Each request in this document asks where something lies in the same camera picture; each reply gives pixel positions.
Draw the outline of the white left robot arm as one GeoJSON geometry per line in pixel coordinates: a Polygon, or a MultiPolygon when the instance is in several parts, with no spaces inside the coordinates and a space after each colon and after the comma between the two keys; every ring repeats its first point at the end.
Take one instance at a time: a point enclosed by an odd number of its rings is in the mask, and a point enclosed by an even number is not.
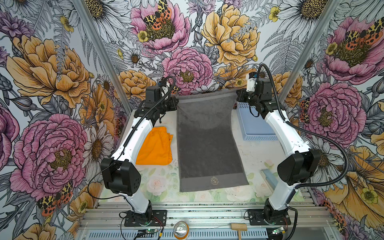
{"type": "Polygon", "coordinates": [[[132,126],[126,127],[126,137],[111,157],[102,160],[101,173],[105,187],[125,198],[134,214],[151,217],[150,201],[140,190],[141,175],[136,168],[139,151],[161,116],[177,110],[178,99],[172,96],[174,87],[147,88],[146,99],[134,112],[132,126]]]}

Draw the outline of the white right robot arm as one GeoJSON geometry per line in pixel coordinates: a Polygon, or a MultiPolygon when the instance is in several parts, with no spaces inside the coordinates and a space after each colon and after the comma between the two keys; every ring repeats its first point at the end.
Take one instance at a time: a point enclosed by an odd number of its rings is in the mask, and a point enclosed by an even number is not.
{"type": "Polygon", "coordinates": [[[297,192],[297,186],[313,176],[320,160],[320,152],[312,150],[292,127],[286,112],[272,93],[273,81],[267,78],[251,78],[245,90],[237,91],[237,100],[254,107],[272,128],[279,140],[285,158],[277,167],[279,180],[273,194],[266,200],[262,211],[250,210],[251,224],[290,224],[289,204],[297,192]]]}

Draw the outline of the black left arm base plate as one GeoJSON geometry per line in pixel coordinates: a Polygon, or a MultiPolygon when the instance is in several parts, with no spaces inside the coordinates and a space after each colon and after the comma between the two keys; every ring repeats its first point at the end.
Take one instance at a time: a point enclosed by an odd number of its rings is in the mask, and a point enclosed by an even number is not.
{"type": "Polygon", "coordinates": [[[167,210],[151,210],[144,214],[127,211],[124,217],[125,227],[164,227],[167,222],[167,210]]]}

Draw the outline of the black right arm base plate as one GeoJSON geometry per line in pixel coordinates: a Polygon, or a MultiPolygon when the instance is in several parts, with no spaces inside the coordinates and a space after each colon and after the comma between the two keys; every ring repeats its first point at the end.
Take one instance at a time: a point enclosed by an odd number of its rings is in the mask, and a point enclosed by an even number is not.
{"type": "Polygon", "coordinates": [[[292,224],[288,210],[249,209],[246,211],[246,216],[251,226],[289,226],[292,224]]]}

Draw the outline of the grey garment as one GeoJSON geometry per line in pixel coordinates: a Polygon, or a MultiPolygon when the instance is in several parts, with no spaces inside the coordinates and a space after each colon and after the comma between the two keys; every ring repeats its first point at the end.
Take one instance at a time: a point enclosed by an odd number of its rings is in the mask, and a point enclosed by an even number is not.
{"type": "Polygon", "coordinates": [[[232,131],[236,98],[234,90],[179,97],[177,148],[181,192],[248,185],[232,131]]]}

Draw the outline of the orange drawstring shorts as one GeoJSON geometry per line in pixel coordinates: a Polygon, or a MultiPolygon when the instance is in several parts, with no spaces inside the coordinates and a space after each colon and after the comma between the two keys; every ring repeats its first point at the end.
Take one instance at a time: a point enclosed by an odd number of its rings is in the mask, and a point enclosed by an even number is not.
{"type": "Polygon", "coordinates": [[[172,160],[173,135],[166,127],[155,127],[147,135],[136,160],[137,165],[166,166],[172,160]]]}

